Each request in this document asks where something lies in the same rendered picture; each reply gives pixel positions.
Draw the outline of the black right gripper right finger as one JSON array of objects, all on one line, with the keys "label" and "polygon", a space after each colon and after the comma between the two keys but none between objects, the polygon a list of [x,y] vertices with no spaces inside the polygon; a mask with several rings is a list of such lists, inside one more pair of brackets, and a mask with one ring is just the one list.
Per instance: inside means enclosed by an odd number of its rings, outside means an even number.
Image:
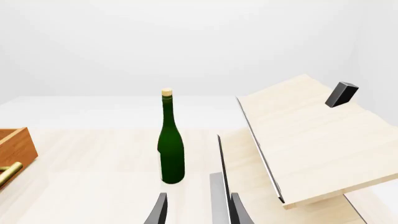
[{"label": "black right gripper right finger", "polygon": [[247,213],[238,193],[231,194],[231,201],[234,207],[235,223],[236,224],[254,224],[253,220]]}]

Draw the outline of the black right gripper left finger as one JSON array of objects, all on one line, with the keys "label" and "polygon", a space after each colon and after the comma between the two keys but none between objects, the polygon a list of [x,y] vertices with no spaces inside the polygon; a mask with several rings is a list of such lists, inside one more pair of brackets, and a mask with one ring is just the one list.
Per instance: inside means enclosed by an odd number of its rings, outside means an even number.
[{"label": "black right gripper left finger", "polygon": [[167,194],[162,192],[159,194],[159,197],[144,224],[165,224],[167,218],[167,209]]}]

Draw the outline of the brown wooden drawer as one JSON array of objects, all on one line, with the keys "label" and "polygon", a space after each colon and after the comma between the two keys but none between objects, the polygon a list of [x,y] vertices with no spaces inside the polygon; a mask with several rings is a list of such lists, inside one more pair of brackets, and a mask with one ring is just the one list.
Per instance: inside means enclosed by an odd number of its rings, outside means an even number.
[{"label": "brown wooden drawer", "polygon": [[23,168],[12,177],[0,192],[38,157],[28,128],[0,128],[0,167],[21,162]]}]

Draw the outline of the green wine bottle with cork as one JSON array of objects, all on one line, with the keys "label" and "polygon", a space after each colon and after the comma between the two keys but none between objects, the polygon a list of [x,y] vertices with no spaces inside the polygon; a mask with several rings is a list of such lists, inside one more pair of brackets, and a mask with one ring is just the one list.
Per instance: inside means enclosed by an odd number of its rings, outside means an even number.
[{"label": "green wine bottle with cork", "polygon": [[162,181],[166,184],[176,184],[185,177],[184,145],[175,124],[172,89],[164,88],[161,94],[163,123],[157,150],[160,156]]}]

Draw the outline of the pale wood wine rack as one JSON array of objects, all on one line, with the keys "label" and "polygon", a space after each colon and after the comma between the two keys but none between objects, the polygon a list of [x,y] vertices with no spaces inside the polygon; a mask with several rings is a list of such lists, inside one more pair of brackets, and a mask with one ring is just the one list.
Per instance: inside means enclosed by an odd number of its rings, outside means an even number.
[{"label": "pale wood wine rack", "polygon": [[398,224],[375,194],[398,183],[398,126],[307,75],[237,97],[245,127],[221,134],[229,191],[254,224]]}]

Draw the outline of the dark grey block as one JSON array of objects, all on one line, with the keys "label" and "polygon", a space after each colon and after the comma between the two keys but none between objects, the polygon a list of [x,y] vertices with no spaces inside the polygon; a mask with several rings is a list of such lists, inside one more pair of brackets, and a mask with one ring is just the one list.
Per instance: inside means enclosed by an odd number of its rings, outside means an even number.
[{"label": "dark grey block", "polygon": [[352,99],[358,89],[359,87],[352,83],[339,82],[326,100],[325,104],[329,108],[345,104]]}]

